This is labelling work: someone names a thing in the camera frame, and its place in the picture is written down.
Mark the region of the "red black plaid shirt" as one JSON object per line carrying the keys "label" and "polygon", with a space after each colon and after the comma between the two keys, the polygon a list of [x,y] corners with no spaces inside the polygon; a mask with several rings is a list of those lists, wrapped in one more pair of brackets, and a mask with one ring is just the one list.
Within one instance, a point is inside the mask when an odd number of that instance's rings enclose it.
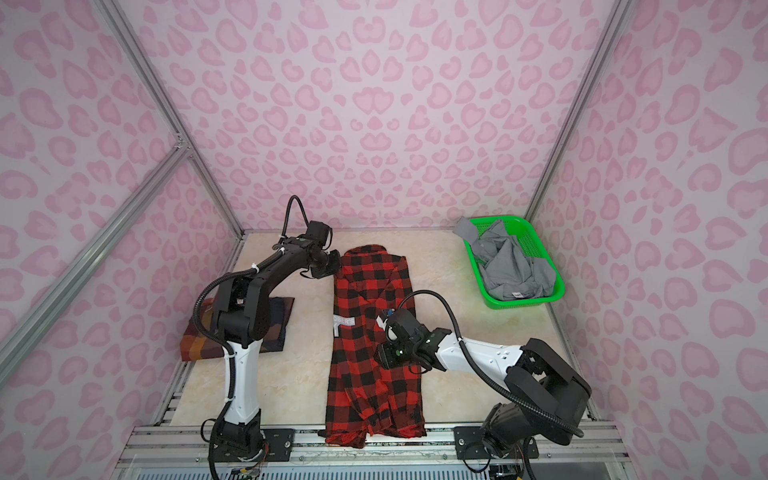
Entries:
{"label": "red black plaid shirt", "polygon": [[421,374],[375,359],[386,340],[382,314],[412,293],[407,258],[381,245],[354,247],[334,277],[333,342],[325,429],[329,445],[361,449],[372,435],[426,434]]}

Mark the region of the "green plastic basket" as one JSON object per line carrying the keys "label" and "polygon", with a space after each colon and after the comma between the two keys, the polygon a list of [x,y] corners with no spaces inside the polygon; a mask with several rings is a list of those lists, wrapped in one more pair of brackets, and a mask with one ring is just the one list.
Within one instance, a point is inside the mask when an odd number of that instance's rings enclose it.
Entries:
{"label": "green plastic basket", "polygon": [[464,218],[454,233],[464,241],[487,307],[535,306],[565,294],[560,273],[527,220],[516,216]]}

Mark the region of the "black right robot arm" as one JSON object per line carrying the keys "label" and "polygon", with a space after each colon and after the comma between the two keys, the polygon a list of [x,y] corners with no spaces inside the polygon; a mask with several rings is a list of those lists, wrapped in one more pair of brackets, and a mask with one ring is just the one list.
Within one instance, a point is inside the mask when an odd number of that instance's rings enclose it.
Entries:
{"label": "black right robot arm", "polygon": [[379,320],[385,340],[376,360],[383,368],[473,373],[506,400],[479,428],[490,456],[519,453],[537,435],[561,446],[584,436],[580,422],[592,389],[545,341],[507,346],[467,339],[446,328],[430,330],[405,308],[387,310]]}

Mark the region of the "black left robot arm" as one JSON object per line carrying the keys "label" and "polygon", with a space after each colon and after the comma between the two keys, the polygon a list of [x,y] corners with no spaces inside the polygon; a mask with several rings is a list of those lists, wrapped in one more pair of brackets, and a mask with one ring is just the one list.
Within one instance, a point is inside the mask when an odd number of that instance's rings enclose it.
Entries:
{"label": "black left robot arm", "polygon": [[330,248],[332,238],[329,225],[311,221],[298,236],[282,235],[265,260],[219,277],[198,297],[195,327],[222,348],[225,359],[224,402],[208,440],[211,463],[266,458],[256,377],[272,319],[271,293],[296,271],[313,279],[334,275],[340,254]]}

